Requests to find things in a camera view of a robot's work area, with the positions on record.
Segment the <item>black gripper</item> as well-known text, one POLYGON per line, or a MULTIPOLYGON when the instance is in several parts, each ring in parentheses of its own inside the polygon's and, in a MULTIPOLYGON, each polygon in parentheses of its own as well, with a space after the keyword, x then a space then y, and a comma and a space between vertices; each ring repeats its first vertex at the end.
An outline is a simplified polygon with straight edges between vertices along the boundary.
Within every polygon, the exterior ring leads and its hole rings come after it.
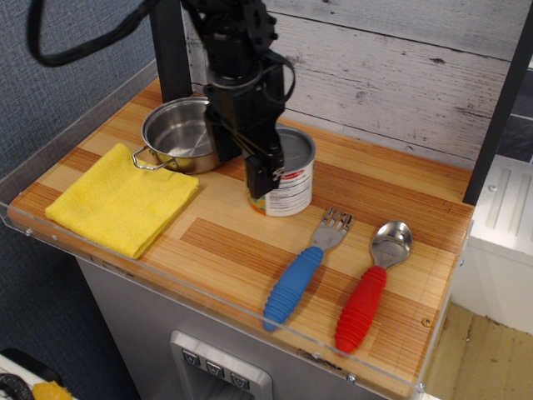
POLYGON ((247 187, 252 198, 279 188, 284 157, 276 120, 285 110, 284 66, 257 64, 247 76, 210 72, 204 87, 209 105, 207 133, 219 163, 246 157, 247 187))

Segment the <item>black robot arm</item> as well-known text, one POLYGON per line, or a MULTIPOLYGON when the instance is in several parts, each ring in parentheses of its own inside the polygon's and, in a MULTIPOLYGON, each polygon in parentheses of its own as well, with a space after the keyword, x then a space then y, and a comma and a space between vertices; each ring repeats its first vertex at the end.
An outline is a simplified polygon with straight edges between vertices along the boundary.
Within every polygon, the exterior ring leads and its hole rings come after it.
POLYGON ((261 1, 184 1, 207 54, 207 132, 220 163, 243 157, 252 198, 279 187, 285 170, 276 122, 294 90, 292 64, 271 50, 276 19, 261 1))

